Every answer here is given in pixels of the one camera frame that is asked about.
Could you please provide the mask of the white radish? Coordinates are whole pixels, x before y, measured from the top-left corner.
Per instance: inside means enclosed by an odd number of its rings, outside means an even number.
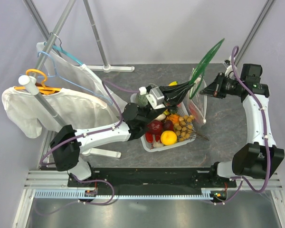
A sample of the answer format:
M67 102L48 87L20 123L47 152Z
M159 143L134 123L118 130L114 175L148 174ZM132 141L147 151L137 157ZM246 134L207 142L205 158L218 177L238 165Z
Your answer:
M161 114L161 115L157 116L157 117L155 118L155 120L163 121L165 118L166 118L166 115L165 115L165 114Z

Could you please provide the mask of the red chili pepper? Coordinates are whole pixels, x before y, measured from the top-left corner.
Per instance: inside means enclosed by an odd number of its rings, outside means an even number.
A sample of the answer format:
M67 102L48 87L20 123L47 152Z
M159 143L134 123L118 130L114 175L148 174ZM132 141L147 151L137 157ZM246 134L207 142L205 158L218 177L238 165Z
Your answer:
M200 111L194 104L189 104L189 111L192 116L194 116L195 119L200 118Z

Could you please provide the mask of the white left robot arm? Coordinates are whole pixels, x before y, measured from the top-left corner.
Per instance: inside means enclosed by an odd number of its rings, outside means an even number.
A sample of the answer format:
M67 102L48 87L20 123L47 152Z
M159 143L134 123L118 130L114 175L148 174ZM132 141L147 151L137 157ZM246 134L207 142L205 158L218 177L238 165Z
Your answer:
M157 119L166 110L176 110L183 101L193 83L180 85L141 87L139 92L146 95L148 104L140 107L136 103L128 103L120 110L121 119L106 126L90 129L74 129L65 125L50 143L50 154L53 155L57 171L67 171L78 178L85 187L93 185L95 176L91 166L80 158L80 154L94 147L132 141L141 138L146 132L160 134Z

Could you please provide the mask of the green scallion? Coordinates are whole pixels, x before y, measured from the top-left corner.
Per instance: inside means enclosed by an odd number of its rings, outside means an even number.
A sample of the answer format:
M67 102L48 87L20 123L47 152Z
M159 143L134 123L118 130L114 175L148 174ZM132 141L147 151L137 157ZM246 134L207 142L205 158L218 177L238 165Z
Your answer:
M224 42L225 38L221 39L217 44L215 44L201 59L198 63L197 67L192 71L191 78L189 82L194 86L195 80L205 73L206 67L209 65L210 61L216 55L218 50L220 49L222 43Z

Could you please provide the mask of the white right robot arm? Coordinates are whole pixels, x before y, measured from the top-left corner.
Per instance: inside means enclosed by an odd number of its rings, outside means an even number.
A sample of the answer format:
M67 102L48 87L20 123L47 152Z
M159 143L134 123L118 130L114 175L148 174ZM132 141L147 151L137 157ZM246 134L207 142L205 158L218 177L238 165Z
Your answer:
M209 184L219 187L225 178L247 176L268 180L285 157L273 138L269 114L269 88L260 82L261 65L244 64L240 79L234 77L231 62L226 71L218 73L213 83L200 91L201 95L223 99L227 95L240 97L247 120L247 143L229 162L215 163L215 171L208 175Z

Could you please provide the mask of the yellow banana bunch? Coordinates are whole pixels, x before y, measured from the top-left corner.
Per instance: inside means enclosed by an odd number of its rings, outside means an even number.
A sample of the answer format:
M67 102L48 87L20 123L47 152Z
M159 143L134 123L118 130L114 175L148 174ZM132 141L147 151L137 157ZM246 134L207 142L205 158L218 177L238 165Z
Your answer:
M177 86L177 85L178 85L177 81L173 81L173 82L169 83L169 86Z

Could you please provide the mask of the clear polka dot zip bag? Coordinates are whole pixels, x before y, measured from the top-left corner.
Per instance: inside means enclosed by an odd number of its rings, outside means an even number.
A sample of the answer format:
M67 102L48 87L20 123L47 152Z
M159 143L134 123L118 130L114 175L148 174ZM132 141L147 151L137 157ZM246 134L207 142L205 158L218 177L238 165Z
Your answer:
M204 89L207 84L203 78L204 74L199 76L194 83L194 86L191 90L187 93L185 97L185 107L190 114L189 111L189 104L194 104L200 111L200 118L194 119L193 124L194 126L201 128L206 124L206 113L207 113L207 97L204 95L200 95L200 91Z

